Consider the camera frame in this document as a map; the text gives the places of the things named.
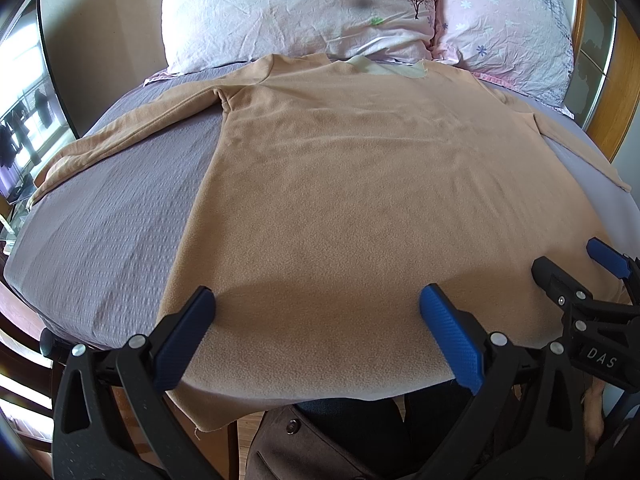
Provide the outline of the tan long-sleeve shirt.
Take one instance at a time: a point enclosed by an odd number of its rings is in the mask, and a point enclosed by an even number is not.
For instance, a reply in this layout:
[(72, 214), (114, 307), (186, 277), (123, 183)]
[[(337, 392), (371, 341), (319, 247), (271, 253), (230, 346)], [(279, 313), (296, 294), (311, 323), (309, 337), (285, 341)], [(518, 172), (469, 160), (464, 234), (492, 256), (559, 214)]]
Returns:
[(601, 299), (624, 296), (587, 255), (605, 227), (553, 145), (625, 191), (616, 170), (525, 102), (432, 62), (408, 77), (268, 55), (179, 84), (64, 148), (32, 202), (50, 203), (82, 172), (213, 105), (219, 140), (160, 302), (166, 315), (200, 286), (216, 298), (171, 395), (201, 430), (448, 379), (419, 314), (427, 284), (526, 346), (560, 331), (530, 274), (536, 258)]

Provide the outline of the brown jacket of operator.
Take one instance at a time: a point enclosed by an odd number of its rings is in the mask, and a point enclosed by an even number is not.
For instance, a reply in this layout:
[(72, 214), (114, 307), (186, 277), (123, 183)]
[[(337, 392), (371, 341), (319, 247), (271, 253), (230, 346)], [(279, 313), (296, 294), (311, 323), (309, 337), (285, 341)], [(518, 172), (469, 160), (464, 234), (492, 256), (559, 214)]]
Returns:
[(247, 479), (405, 479), (434, 455), (473, 399), (453, 380), (401, 397), (274, 408), (250, 445)]

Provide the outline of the lavender bed sheet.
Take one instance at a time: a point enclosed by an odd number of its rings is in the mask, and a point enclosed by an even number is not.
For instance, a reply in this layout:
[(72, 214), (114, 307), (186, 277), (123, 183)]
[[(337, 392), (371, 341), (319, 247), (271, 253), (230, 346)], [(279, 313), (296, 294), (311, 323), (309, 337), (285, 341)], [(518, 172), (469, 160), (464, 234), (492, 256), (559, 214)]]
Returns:
[(220, 121), (209, 107), (40, 200), (3, 270), (26, 311), (72, 344), (149, 333)]

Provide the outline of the wooden headboard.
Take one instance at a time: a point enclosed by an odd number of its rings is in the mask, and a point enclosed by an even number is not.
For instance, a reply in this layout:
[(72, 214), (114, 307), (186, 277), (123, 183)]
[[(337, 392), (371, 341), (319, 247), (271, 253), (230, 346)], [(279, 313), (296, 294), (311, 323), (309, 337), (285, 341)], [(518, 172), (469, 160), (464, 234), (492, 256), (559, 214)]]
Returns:
[(563, 0), (573, 27), (575, 69), (565, 106), (614, 160), (639, 104), (639, 38), (617, 0)]

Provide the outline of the pink floral right pillow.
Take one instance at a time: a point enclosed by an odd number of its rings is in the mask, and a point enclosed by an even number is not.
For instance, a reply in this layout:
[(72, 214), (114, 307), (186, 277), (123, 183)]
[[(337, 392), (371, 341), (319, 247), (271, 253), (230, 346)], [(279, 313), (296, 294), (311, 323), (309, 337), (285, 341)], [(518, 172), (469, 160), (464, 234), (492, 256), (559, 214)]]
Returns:
[(432, 57), (570, 116), (572, 26), (562, 0), (436, 0)]

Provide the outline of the dark television screen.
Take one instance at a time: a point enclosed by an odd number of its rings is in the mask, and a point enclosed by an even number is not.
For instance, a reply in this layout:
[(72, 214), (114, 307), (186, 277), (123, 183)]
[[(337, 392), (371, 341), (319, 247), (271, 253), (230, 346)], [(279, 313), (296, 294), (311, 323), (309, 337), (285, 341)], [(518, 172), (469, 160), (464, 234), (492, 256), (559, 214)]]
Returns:
[(30, 0), (1, 41), (1, 196), (10, 204), (77, 139), (50, 71), (40, 2)]

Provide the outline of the white floral left pillow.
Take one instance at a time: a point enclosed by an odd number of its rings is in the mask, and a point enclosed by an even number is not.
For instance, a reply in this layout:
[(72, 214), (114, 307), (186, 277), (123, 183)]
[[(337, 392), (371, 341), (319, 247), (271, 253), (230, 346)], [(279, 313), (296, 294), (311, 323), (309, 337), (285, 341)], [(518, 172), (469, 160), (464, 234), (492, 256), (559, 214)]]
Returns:
[(436, 0), (162, 0), (172, 78), (268, 54), (332, 60), (366, 56), (413, 64), (429, 58)]

